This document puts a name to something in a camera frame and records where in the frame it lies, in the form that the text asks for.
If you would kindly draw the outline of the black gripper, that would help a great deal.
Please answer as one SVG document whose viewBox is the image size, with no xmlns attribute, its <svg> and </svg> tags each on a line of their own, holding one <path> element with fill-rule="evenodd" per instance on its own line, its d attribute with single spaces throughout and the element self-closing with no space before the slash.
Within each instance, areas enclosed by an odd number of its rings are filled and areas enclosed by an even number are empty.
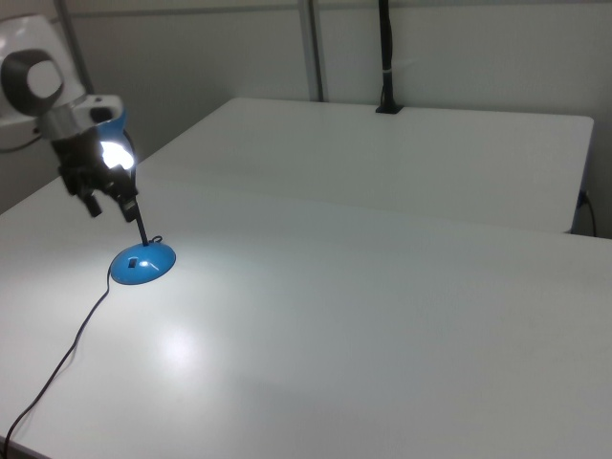
<svg viewBox="0 0 612 459">
<path fill-rule="evenodd" d="M 98 130 L 91 128 L 71 138 L 51 142 L 59 159 L 59 173 L 71 195 L 82 197 L 92 218 L 102 214 L 94 193 L 99 191 L 116 202 L 127 223 L 137 219 L 139 194 L 130 173 L 120 165 L 110 167 L 103 160 Z"/>
</svg>

